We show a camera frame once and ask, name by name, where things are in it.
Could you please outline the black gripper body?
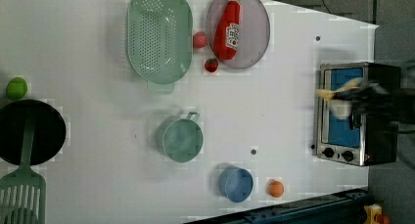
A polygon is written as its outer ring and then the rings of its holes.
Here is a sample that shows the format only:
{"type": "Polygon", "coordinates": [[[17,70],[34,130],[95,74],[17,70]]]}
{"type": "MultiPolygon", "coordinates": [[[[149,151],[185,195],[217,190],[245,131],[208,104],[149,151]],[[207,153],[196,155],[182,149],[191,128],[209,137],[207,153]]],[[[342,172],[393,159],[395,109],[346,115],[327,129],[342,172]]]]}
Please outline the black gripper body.
{"type": "Polygon", "coordinates": [[[414,89],[388,91],[379,83],[353,89],[350,94],[350,128],[359,128],[363,115],[385,124],[414,124],[414,89]]]}

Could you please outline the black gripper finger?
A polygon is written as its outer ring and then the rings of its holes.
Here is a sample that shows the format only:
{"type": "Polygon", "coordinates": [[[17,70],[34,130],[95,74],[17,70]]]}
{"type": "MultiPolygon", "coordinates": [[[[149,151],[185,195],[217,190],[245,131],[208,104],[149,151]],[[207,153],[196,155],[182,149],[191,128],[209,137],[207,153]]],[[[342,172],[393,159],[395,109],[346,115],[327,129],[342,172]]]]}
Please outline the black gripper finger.
{"type": "Polygon", "coordinates": [[[358,89],[351,89],[347,91],[340,91],[334,94],[334,100],[353,100],[358,99],[361,96],[358,89]]]}

